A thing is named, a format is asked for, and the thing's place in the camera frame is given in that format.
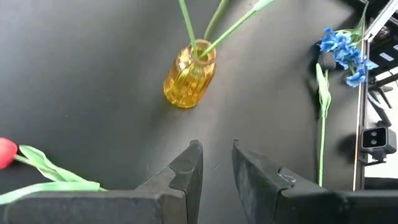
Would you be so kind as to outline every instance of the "blue flower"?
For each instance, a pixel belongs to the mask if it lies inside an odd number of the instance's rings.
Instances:
[[[348,69],[349,62],[341,59],[336,59],[336,62],[339,63],[341,66],[343,66],[344,70]]]
[[[346,45],[351,44],[351,33],[337,32],[336,39],[340,46],[345,47]]]
[[[322,38],[322,42],[329,40],[332,41],[336,40],[336,34],[334,32],[326,33],[326,35]]]
[[[338,46],[338,44],[332,40],[322,41],[321,42],[321,51],[329,52],[329,51],[335,49],[337,46]]]
[[[349,57],[347,57],[347,60],[353,62],[356,67],[362,64],[362,55],[357,47],[355,47],[355,51]]]
[[[325,33],[334,33],[335,31],[333,31],[333,28],[331,28],[331,27],[326,27],[324,30],[323,30]]]
[[[335,58],[337,60],[349,60],[349,58],[351,57],[351,55],[353,54],[352,49],[348,48],[348,47],[337,47],[333,53],[335,54]]]
[[[354,75],[348,76],[346,78],[347,85],[351,87],[357,87],[359,84],[365,81],[366,81],[366,71],[364,66],[359,66],[356,69],[356,73]]]
[[[372,69],[378,67],[378,65],[376,65],[374,62],[368,60],[367,58],[363,60],[363,64],[365,65],[365,67],[366,67],[368,70],[372,70]]]

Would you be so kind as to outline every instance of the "green leaf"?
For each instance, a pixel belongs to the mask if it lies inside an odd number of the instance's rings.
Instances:
[[[11,203],[25,195],[35,192],[53,192],[53,191],[99,191],[100,184],[96,182],[52,182],[43,184],[34,184],[12,192],[0,195],[0,205]]]
[[[32,146],[21,145],[19,146],[19,149],[21,153],[28,158],[28,160],[30,160],[33,164],[37,164],[37,170],[39,170],[44,177],[50,180],[61,182],[87,182],[87,180],[83,179],[82,177],[79,177],[68,170],[54,165],[47,159],[42,151]]]
[[[321,110],[323,114],[327,114],[327,110],[331,102],[331,95],[329,92],[329,81],[327,76],[328,70],[325,71],[325,76],[324,76],[320,64],[317,64],[316,72],[317,72],[317,82],[319,86],[318,92],[319,92],[319,102],[321,105]]]
[[[364,25],[366,22],[366,10],[368,9],[368,5],[369,2],[366,3],[363,12],[362,12],[362,16],[361,19],[359,20],[357,26],[355,27],[353,33],[355,33],[356,35],[352,37],[353,42],[359,42],[360,40],[363,39],[363,35],[364,35]]]

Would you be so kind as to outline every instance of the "green stem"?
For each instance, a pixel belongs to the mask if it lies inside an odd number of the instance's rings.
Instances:
[[[325,128],[326,127],[326,116],[325,112],[322,112],[322,130],[321,130],[321,149],[319,153],[319,178],[318,184],[322,187],[323,183],[323,151],[325,149]]]
[[[357,46],[358,44],[360,44],[363,41],[363,38],[355,43],[350,44],[350,46]]]
[[[355,74],[355,70],[352,64],[348,65],[349,69],[351,70],[351,74],[354,75]]]
[[[180,2],[182,15],[184,16],[185,25],[186,25],[187,30],[188,30],[188,35],[189,35],[189,39],[190,39],[191,46],[192,46],[192,49],[193,49],[193,54],[194,54],[194,56],[196,58],[198,58],[197,43],[196,43],[195,35],[193,33],[191,20],[189,19],[187,5],[185,4],[184,0],[179,0],[179,2]]]
[[[46,171],[46,172],[52,172],[52,173],[54,173],[54,170],[53,170],[53,169],[49,169],[49,168],[47,168],[47,167],[45,167],[45,166],[43,166],[43,165],[41,165],[41,164],[34,163],[34,162],[30,161],[28,158],[26,158],[26,157],[24,157],[24,156],[15,155],[15,156],[14,156],[14,159],[15,159],[16,161],[18,161],[18,162],[23,163],[23,164],[26,164],[26,165],[35,167],[36,169],[40,169],[40,170],[43,170],[43,171]],[[100,187],[99,189],[100,189],[100,191],[108,191],[108,190],[106,190],[106,189],[104,189],[104,188],[102,188],[102,187]]]
[[[224,13],[226,6],[228,5],[229,0],[221,0],[220,4],[218,5],[216,12],[214,13],[213,17],[210,20],[209,25],[207,26],[206,32],[205,32],[205,40],[208,40],[211,33],[213,32],[216,24],[218,23],[221,15]]]
[[[216,41],[214,41],[200,56],[199,58],[204,57],[206,54],[208,54],[210,51],[212,51],[218,44],[220,44],[227,36],[229,36],[232,32],[236,30],[244,21],[249,19],[253,14],[255,14],[255,10],[250,10],[247,12],[242,18],[240,18],[235,24],[233,24],[227,31],[224,32],[223,35],[221,35]]]
[[[343,30],[336,30],[335,32],[352,32],[354,29],[343,29]]]

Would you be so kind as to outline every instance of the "table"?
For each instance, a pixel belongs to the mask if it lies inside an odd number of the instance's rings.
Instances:
[[[252,7],[231,1],[215,37]],[[218,1],[188,0],[197,37]],[[134,189],[198,139],[204,147],[199,223],[246,223],[231,166],[233,139],[316,179],[312,45],[352,23],[339,0],[275,1],[218,47],[216,75],[192,110],[170,105],[162,82],[188,37],[177,1],[0,1],[0,135],[107,189]],[[347,136],[359,91],[330,74],[325,187],[352,190]],[[0,193],[45,182],[21,164]]]

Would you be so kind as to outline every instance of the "yellow glass vase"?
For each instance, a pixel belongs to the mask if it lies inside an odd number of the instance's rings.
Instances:
[[[201,55],[210,42],[198,39],[197,51]],[[166,98],[181,108],[194,107],[202,98],[216,70],[216,50],[201,59],[194,56],[192,46],[184,47],[174,60],[169,75],[163,82]]]

